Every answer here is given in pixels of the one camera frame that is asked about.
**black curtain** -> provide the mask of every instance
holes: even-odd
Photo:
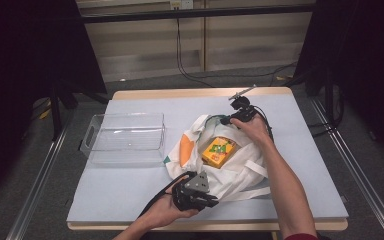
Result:
[[[329,4],[342,5],[325,11]],[[326,83],[326,68],[345,98],[384,142],[384,1],[319,0],[295,75],[309,95]]]
[[[53,84],[106,92],[85,26],[70,20],[79,17],[74,0],[0,1],[0,179]]]

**black cable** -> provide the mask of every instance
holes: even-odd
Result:
[[[180,73],[188,80],[190,81],[193,81],[193,82],[198,82],[198,83],[202,83],[208,87],[211,87],[211,88],[215,88],[214,86],[212,86],[211,84],[208,84],[206,82],[203,82],[203,81],[200,81],[200,80],[197,80],[197,79],[194,79],[195,77],[192,76],[192,75],[189,75],[185,69],[183,68],[183,64],[182,64],[182,45],[181,45],[181,41],[180,41],[180,24],[179,24],[179,19],[177,19],[177,48],[176,48],[176,58],[177,58],[177,68],[179,69]]]
[[[343,96],[342,91],[340,91],[338,102],[336,103],[336,111],[338,112],[338,118],[333,120],[332,123],[318,123],[318,124],[307,125],[308,127],[332,126],[332,127],[329,127],[328,129],[322,131],[322,132],[312,134],[313,138],[322,136],[323,134],[328,133],[332,130],[336,130],[336,128],[338,128],[339,124],[342,122],[342,118],[343,118],[344,112],[345,112],[344,107],[345,107],[344,96]]]
[[[316,71],[318,68],[320,68],[319,64],[315,64],[314,66],[310,67],[307,71],[304,73],[301,73],[300,75],[294,75],[294,77],[289,80],[288,82],[284,83],[282,86],[284,87],[292,87],[293,85],[301,84],[305,81],[305,79],[312,74],[314,71]]]
[[[285,66],[282,66],[282,67],[279,67],[279,68],[276,68],[276,70],[274,70],[273,74],[272,74],[272,77],[271,77],[271,81],[270,81],[270,84],[269,84],[269,87],[271,87],[273,85],[273,82],[274,82],[274,75],[276,73],[279,73],[283,70],[285,70],[286,68],[289,68],[289,67],[296,67],[294,66],[295,64],[297,64],[298,62],[293,62],[293,63],[290,63],[288,65],[285,65]]]
[[[145,214],[151,207],[154,205],[155,202],[158,201],[162,196],[164,196],[167,191],[173,184],[175,184],[177,181],[179,181],[182,177],[189,175],[190,176],[191,172],[184,172],[177,176],[173,181],[171,181],[167,186],[165,186],[161,191],[159,191],[149,202],[146,204],[145,208],[142,210],[142,212],[139,214],[138,218]]]
[[[267,116],[266,114],[264,113],[264,111],[257,107],[257,106],[254,106],[255,108],[257,108],[259,111],[257,111],[258,115],[260,115],[262,118],[263,118],[263,121],[264,123],[266,124],[267,126],[267,132],[269,133],[269,136],[270,138],[272,139],[272,141],[274,142],[274,137],[273,137],[273,132],[272,132],[272,127],[270,126],[269,124],[269,120],[267,119]]]
[[[214,78],[214,77],[244,77],[244,78],[245,77],[265,77],[265,76],[270,76],[270,75],[273,78],[274,74],[284,70],[285,68],[291,67],[296,63],[297,62],[293,62],[293,63],[290,63],[288,65],[281,66],[281,67],[277,68],[275,71],[270,72],[270,73],[255,74],[255,75],[241,75],[241,74],[217,74],[217,75],[205,75],[205,76],[191,75],[190,73],[186,72],[186,70],[183,67],[183,63],[182,63],[182,46],[181,46],[181,38],[180,38],[180,23],[179,23],[179,19],[177,19],[177,67],[178,67],[180,73],[185,78],[187,78],[191,81],[199,82],[199,83],[202,83],[202,84],[205,84],[209,87],[214,88],[214,86],[211,86],[210,84],[203,82],[203,81],[200,81],[198,79]]]

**wooden table edge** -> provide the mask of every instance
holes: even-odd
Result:
[[[346,218],[316,220],[317,231],[343,231],[348,227]],[[93,223],[93,222],[67,222],[71,230],[125,230],[127,223]],[[200,232],[200,231],[279,231],[277,222],[262,223],[191,223],[179,222],[166,227],[156,228],[153,231],[167,232]]]
[[[162,90],[128,90],[117,91],[113,100],[128,99],[157,99],[157,98],[182,98],[182,97],[210,97],[233,96],[245,88],[199,88],[199,89],[162,89]],[[244,96],[266,94],[292,94],[287,87],[257,87],[244,94]]]

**yellow label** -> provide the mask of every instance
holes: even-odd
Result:
[[[221,168],[235,150],[236,143],[230,139],[216,137],[202,153],[202,160],[208,165]]]

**black wire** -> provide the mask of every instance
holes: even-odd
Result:
[[[192,176],[191,175],[192,173],[191,172],[184,172],[182,174],[180,174],[179,176],[177,176],[173,181],[171,181],[167,186],[165,186],[161,191],[159,191],[149,202],[148,204],[146,204],[145,208],[142,210],[142,212],[139,214],[138,218],[140,216],[142,216],[143,214],[145,214],[151,207],[152,205],[154,205],[155,202],[158,201],[158,199],[160,199],[162,196],[164,196],[167,191],[167,189],[169,189],[172,185],[174,185],[177,181],[179,181],[182,177],[188,175],[189,177]]]
[[[285,65],[285,66],[282,66],[282,67],[279,67],[277,68],[276,70],[274,70],[273,74],[272,74],[272,77],[271,77],[271,81],[270,81],[270,84],[269,84],[269,87],[271,87],[273,85],[273,82],[274,82],[274,75],[278,72],[281,72],[283,70],[285,70],[286,68],[288,67],[296,67],[294,66],[297,62],[293,62],[293,63],[290,63],[288,65]]]
[[[177,19],[177,49],[176,49],[176,53],[177,53],[177,56],[176,56],[176,58],[177,58],[177,68],[179,69],[180,73],[182,73],[182,75],[185,78],[187,78],[190,81],[202,83],[202,84],[204,84],[204,85],[206,85],[208,87],[215,88],[213,85],[211,85],[209,83],[206,83],[206,82],[203,82],[203,81],[195,79],[194,76],[189,75],[185,71],[185,69],[183,68],[183,63],[182,63],[182,45],[181,45],[181,41],[180,41],[180,24],[179,24],[179,19]]]
[[[258,112],[258,114],[263,118],[263,121],[264,121],[264,123],[265,123],[266,126],[267,126],[267,132],[269,133],[270,138],[271,138],[272,141],[274,142],[274,137],[273,137],[272,127],[271,127],[270,124],[269,124],[269,120],[267,119],[266,114],[264,113],[264,111],[263,111],[261,108],[259,108],[259,107],[257,107],[257,106],[254,106],[254,107],[257,108],[257,109],[259,110],[259,111],[257,111],[257,112]]]
[[[205,75],[205,76],[191,75],[190,73],[186,72],[186,70],[183,67],[183,63],[182,63],[182,45],[181,45],[181,38],[180,38],[180,23],[179,23],[179,19],[177,19],[177,67],[178,67],[180,73],[182,73],[182,75],[185,78],[187,78],[188,80],[191,80],[191,81],[194,81],[194,82],[199,82],[199,83],[202,83],[202,84],[205,84],[205,85],[207,85],[209,87],[213,87],[214,88],[214,86],[212,86],[212,85],[210,85],[210,84],[208,84],[206,82],[200,81],[198,79],[213,78],[213,77],[265,77],[265,76],[270,76],[270,75],[273,78],[274,74],[284,70],[285,68],[291,67],[291,66],[293,66],[296,63],[297,62],[290,63],[288,65],[285,65],[285,66],[277,68],[273,72],[264,73],[264,74],[255,74],[255,75],[217,74],[217,75]]]
[[[328,133],[332,130],[336,130],[338,128],[338,126],[342,122],[342,118],[344,116],[344,111],[345,111],[344,105],[345,105],[344,104],[344,95],[343,95],[342,91],[340,91],[339,92],[339,99],[338,99],[338,102],[336,103],[336,111],[339,114],[338,118],[335,119],[332,123],[318,123],[318,124],[307,125],[308,127],[319,127],[319,126],[331,126],[332,125],[332,127],[329,127],[328,129],[326,129],[322,132],[312,134],[313,138],[322,136],[323,134]]]
[[[313,138],[320,137],[320,136],[324,135],[325,133],[328,133],[328,132],[333,131],[333,130],[336,130],[336,128],[329,128],[329,129],[326,129],[322,132],[312,134],[312,136],[313,136]]]

